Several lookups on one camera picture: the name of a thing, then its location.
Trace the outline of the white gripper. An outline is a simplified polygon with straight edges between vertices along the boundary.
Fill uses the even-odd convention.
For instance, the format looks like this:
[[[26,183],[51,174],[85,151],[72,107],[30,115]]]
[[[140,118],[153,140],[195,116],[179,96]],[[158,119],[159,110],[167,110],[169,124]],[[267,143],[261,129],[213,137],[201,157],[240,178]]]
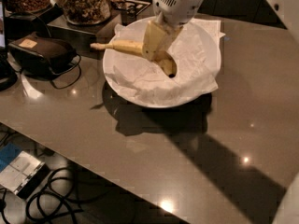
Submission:
[[[161,61],[204,0],[152,0],[155,21],[149,21],[142,53],[149,61]]]

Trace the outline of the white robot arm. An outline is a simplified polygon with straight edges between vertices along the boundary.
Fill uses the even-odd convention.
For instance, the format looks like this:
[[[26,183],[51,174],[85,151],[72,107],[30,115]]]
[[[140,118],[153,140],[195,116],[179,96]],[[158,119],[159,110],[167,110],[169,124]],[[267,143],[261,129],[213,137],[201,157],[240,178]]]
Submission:
[[[152,0],[156,22],[179,28],[189,22],[204,0]],[[295,40],[299,38],[299,0],[266,0]],[[282,199],[272,224],[299,223],[299,175]]]

